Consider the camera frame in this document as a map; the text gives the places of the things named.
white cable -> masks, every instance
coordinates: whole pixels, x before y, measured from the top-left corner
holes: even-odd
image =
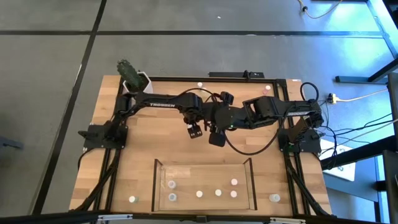
[[[303,9],[303,8],[305,7],[303,1],[302,1],[302,0],[298,0],[298,1],[299,1],[300,5],[301,5],[301,8]],[[326,13],[324,13],[324,14],[322,14],[322,15],[320,15],[320,16],[316,16],[316,17],[311,16],[311,15],[308,13],[308,9],[304,9],[304,12],[305,12],[306,15],[307,15],[309,18],[311,18],[311,19],[319,19],[319,18],[321,18],[322,16],[325,16],[325,15],[327,15],[329,12],[331,12],[332,10],[334,10],[342,1],[343,1],[343,0],[340,0],[335,6],[333,6],[333,7],[330,8]]]
[[[365,97],[368,97],[368,96],[371,96],[371,95],[375,95],[375,94],[378,94],[378,93],[381,93],[381,92],[384,92],[384,91],[387,91],[387,90],[388,90],[388,89],[383,89],[383,90],[375,91],[374,93],[370,93],[370,94],[368,94],[368,95],[360,96],[360,97],[353,98],[353,99],[349,99],[349,100],[342,100],[342,99],[336,97],[336,101],[351,102],[351,101],[359,100],[359,99],[362,99],[362,98],[365,98]]]
[[[395,123],[395,122],[397,122],[397,121],[398,121],[398,119],[395,119],[395,120],[393,120],[393,121],[391,121],[391,122],[389,122],[389,123],[387,123],[387,124],[385,124],[385,125],[383,125],[383,126],[381,126],[381,127],[378,127],[378,128],[376,128],[376,129],[373,129],[373,130],[370,130],[370,131],[365,132],[365,133],[363,133],[363,134],[360,134],[359,136],[353,137],[353,138],[351,138],[351,139],[349,139],[349,140],[347,140],[347,141],[345,141],[345,142],[343,142],[343,143],[341,143],[341,144],[338,144],[337,146],[340,146],[340,145],[342,145],[342,144],[346,144],[347,142],[349,142],[349,141],[351,141],[351,140],[354,140],[354,139],[356,139],[356,138],[359,138],[359,137],[361,137],[361,136],[364,136],[365,134],[372,133],[373,131],[377,131],[378,129],[384,128],[384,127],[386,127],[386,126],[388,126],[388,125],[390,125],[390,124],[392,124],[392,123]]]

small pink object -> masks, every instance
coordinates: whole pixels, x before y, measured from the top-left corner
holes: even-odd
[[[266,95],[270,89],[271,89],[271,86],[267,85],[266,88],[262,91],[262,94]]]

wooden tabletop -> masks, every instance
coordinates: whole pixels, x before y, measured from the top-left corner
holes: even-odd
[[[92,123],[103,124],[113,113],[120,76],[104,76],[92,119]],[[154,93],[177,95],[196,87],[195,82],[152,82]],[[242,107],[242,101],[262,95],[263,83],[204,83],[211,92],[227,91],[234,95],[234,105]],[[302,100],[300,80],[287,80],[290,100]],[[196,91],[207,98],[207,94]],[[271,89],[268,96],[273,96]],[[126,147],[122,150],[116,185],[112,201],[112,212],[151,213],[154,160],[163,164],[242,164],[248,157],[233,151],[227,144],[217,147],[208,143],[209,133],[190,139],[182,115],[175,109],[144,108],[127,121],[129,132]],[[254,152],[264,147],[277,130],[277,122],[255,130],[228,132],[228,138],[241,151]],[[76,208],[89,195],[98,182],[104,149],[95,149],[81,161],[73,191],[70,208]],[[305,184],[322,208],[331,212],[318,159],[310,153],[301,153]],[[252,156],[257,210],[201,210],[167,211],[156,213],[207,214],[207,215],[264,215],[291,216],[289,188],[285,164],[277,141],[264,152]],[[303,213],[300,191],[296,186],[298,210]],[[104,188],[100,208],[104,208],[107,186]],[[270,194],[279,194],[280,202],[270,202]],[[130,203],[130,196],[139,197],[137,203]]]

